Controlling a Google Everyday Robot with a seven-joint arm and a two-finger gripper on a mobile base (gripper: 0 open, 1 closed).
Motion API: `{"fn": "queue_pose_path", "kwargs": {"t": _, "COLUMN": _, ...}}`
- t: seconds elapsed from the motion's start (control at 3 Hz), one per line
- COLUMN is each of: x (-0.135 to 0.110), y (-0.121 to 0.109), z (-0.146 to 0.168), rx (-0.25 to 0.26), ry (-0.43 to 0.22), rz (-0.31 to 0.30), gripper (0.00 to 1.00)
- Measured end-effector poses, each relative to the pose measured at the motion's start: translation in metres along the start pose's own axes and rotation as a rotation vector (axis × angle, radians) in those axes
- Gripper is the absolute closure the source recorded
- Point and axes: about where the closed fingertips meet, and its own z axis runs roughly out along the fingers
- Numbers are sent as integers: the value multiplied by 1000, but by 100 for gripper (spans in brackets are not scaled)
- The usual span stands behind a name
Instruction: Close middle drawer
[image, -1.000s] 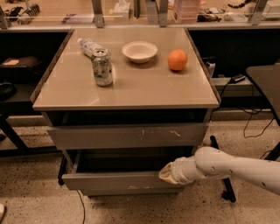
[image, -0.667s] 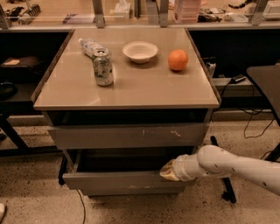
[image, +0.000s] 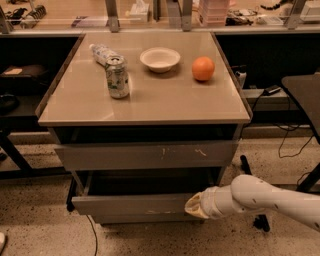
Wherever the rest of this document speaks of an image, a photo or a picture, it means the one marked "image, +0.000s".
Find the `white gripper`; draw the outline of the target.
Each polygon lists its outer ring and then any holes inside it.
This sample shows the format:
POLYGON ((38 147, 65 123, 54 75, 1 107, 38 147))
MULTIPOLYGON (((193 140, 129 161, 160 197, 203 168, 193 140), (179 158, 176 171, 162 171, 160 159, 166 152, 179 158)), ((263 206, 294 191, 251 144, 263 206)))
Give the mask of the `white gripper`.
POLYGON ((221 219, 235 213, 244 213, 232 196, 231 186, 210 187, 193 195, 185 204, 186 213, 202 219, 221 219))

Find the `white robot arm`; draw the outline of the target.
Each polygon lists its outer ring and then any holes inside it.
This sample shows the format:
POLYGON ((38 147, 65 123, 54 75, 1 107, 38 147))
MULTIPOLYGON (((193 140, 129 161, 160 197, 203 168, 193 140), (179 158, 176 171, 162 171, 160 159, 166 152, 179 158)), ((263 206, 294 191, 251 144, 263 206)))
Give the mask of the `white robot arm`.
POLYGON ((239 175, 230 185, 209 187, 193 195, 185 211, 197 218, 221 219, 232 214, 274 210, 320 231, 320 197, 275 187, 252 175, 239 175))

